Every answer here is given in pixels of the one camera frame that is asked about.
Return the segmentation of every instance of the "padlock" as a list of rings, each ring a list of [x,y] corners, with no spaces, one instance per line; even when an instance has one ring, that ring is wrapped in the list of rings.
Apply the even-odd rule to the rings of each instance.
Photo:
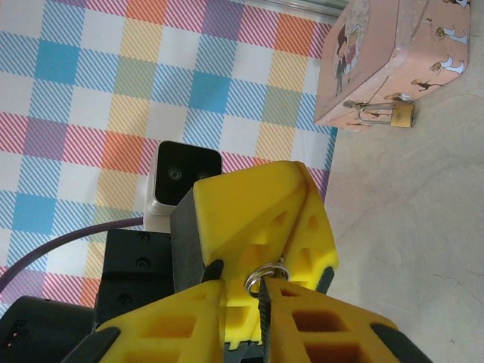
[[[357,111],[357,117],[360,123],[367,125],[390,125],[392,127],[411,128],[414,123],[415,106],[411,103],[392,103],[392,104],[366,104],[346,101],[345,107],[354,108]],[[389,111],[389,113],[380,113],[377,111]],[[362,116],[363,113],[368,115],[388,116],[386,119],[368,119]]]

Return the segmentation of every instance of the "metal ring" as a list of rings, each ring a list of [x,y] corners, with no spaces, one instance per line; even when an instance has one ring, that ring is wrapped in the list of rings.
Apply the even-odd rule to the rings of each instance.
[[[281,278],[285,281],[288,281],[290,278],[289,270],[284,266],[282,263],[268,263],[267,265],[261,266],[252,272],[249,277],[244,282],[245,291],[251,295],[251,297],[258,298],[259,293],[252,291],[252,286],[257,282],[261,281],[263,278],[268,276],[276,277],[276,274],[279,272]]]

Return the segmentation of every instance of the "beige floor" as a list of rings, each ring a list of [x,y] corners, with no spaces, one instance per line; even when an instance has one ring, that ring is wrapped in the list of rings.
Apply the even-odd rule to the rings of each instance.
[[[388,318],[434,362],[484,362],[484,2],[467,72],[411,130],[340,132],[326,207],[330,295]]]

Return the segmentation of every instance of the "checkered fabric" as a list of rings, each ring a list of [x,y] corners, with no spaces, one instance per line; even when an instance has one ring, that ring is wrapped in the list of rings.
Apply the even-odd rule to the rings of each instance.
[[[312,116],[329,29],[228,0],[3,0],[0,270],[141,216],[162,140],[220,150],[225,172],[301,160],[324,196],[336,131]],[[22,295],[93,306],[105,237],[33,263],[0,314]]]

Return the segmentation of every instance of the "blue square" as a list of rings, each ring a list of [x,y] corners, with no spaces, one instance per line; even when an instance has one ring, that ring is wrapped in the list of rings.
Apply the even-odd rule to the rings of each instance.
[[[0,71],[33,77],[39,40],[0,32]]]
[[[227,104],[230,78],[195,72],[191,86],[190,108],[224,113]]]
[[[41,40],[37,56],[36,78],[74,84],[79,48]]]
[[[72,99],[72,85],[36,79],[33,83],[29,116],[68,123]]]
[[[194,73],[191,70],[157,64],[151,99],[167,104],[188,106],[193,78]]]
[[[231,80],[227,114],[260,121],[264,114],[267,85]]]
[[[315,124],[316,96],[302,93],[297,112],[296,127],[301,130],[331,134],[333,127]]]
[[[91,204],[58,200],[52,233],[58,236],[92,225],[96,207]]]
[[[20,167],[18,191],[55,198],[60,175],[60,161],[24,155]]]
[[[331,163],[333,161],[334,145],[336,144],[336,137],[338,135],[338,129],[336,127],[331,128],[331,134],[327,142],[326,159],[324,161],[324,169],[328,172],[331,170]]]
[[[82,49],[77,67],[76,85],[113,92],[119,56]]]
[[[220,113],[188,110],[183,142],[209,149],[218,149],[224,116]]]
[[[14,221],[15,197],[17,193],[13,191],[0,191],[0,228],[11,229]]]
[[[18,193],[12,229],[50,234],[54,220],[54,209],[54,198]]]
[[[84,15],[84,8],[59,2],[46,2],[41,39],[79,46],[84,27]]]
[[[237,42],[233,40],[202,35],[195,70],[229,77],[234,67],[236,49]]]
[[[28,233],[12,231],[10,244],[8,246],[7,266],[12,266],[16,261],[32,252],[35,248],[50,241],[48,234]],[[47,266],[47,255],[42,256],[29,265],[30,270],[45,271]]]

